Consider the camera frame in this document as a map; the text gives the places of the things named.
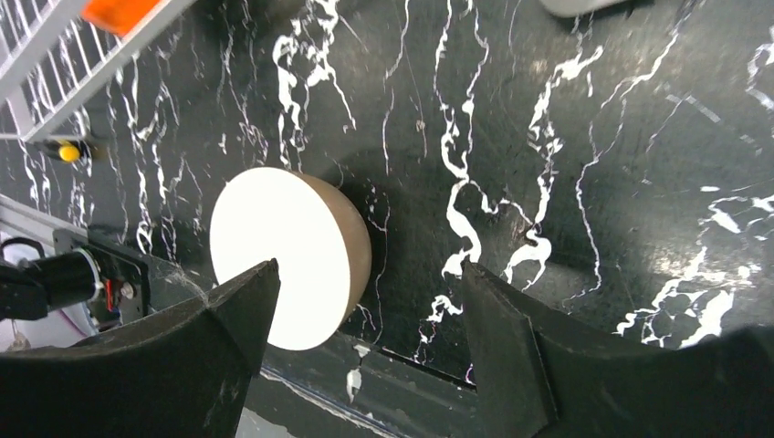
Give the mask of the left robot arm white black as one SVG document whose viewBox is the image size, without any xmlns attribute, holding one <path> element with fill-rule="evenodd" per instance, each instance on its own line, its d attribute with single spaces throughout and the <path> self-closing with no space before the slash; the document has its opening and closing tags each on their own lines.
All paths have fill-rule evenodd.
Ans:
<svg viewBox="0 0 774 438">
<path fill-rule="evenodd" d="M 141 255 L 85 237 L 54 239 L 57 253 L 29 237 L 1 242 L 1 319 L 59 313 L 89 337 L 150 313 L 149 268 Z"/>
</svg>

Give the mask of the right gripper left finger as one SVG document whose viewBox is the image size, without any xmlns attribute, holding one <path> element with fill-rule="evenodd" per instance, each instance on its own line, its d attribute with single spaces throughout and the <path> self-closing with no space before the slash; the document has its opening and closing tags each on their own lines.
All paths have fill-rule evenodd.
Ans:
<svg viewBox="0 0 774 438">
<path fill-rule="evenodd" d="M 232 437 L 261 369 L 276 260 L 67 348 L 1 356 L 4 437 Z"/>
</svg>

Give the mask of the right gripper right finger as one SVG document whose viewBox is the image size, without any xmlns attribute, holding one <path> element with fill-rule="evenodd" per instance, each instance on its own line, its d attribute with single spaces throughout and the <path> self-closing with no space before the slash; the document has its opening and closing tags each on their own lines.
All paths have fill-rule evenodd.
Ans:
<svg viewBox="0 0 774 438">
<path fill-rule="evenodd" d="M 460 281 L 489 437 L 770 437 L 773 330 L 662 349 L 592 328 L 466 262 Z"/>
</svg>

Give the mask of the cream bowl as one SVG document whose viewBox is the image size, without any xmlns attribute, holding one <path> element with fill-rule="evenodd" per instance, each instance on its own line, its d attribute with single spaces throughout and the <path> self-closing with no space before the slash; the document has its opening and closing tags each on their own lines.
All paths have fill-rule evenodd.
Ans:
<svg viewBox="0 0 774 438">
<path fill-rule="evenodd" d="M 160 0 L 92 0 L 80 17 L 117 37 L 126 37 Z"/>
<path fill-rule="evenodd" d="M 359 210 L 317 177 L 260 167 L 239 173 L 214 205 L 209 247 L 218 283 L 260 262 L 278 264 L 271 346 L 314 349 L 349 318 L 371 276 L 371 239 Z"/>
</svg>

